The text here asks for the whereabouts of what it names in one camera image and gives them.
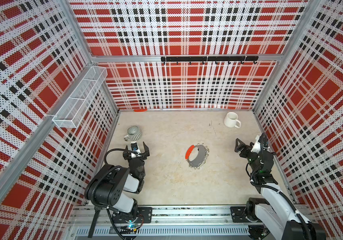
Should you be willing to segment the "key organizer with red handle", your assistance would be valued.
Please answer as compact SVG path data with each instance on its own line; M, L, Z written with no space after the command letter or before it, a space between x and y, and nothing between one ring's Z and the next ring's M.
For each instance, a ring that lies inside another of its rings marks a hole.
M185 153L190 168L200 169L207 161L209 148L202 144L191 145Z

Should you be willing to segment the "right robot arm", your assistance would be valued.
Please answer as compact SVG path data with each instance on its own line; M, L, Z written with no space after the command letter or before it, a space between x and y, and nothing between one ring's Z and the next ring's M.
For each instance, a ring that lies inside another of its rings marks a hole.
M277 240L325 240L326 232L318 223L312 222L300 212L281 190L271 171L275 153L269 151L265 133L254 143L246 144L236 139L235 149L247 160L249 182L261 198L249 198L245 216L250 222L261 221Z

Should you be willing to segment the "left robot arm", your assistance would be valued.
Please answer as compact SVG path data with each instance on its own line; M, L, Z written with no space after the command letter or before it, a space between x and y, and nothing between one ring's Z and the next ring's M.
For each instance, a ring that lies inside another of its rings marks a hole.
M151 207L139 207L137 200L126 193L139 194L144 186L145 160L150 156L149 148L143 144L141 152L137 142L132 142L130 148L111 149L104 155L104 165L94 176L85 189L85 197L94 205L94 216L88 232L92 238L98 217L102 210L107 210L109 221L117 235L125 240L125 234L135 239L138 230L152 219ZM120 151L128 161L129 167L114 166L107 162L109 153Z

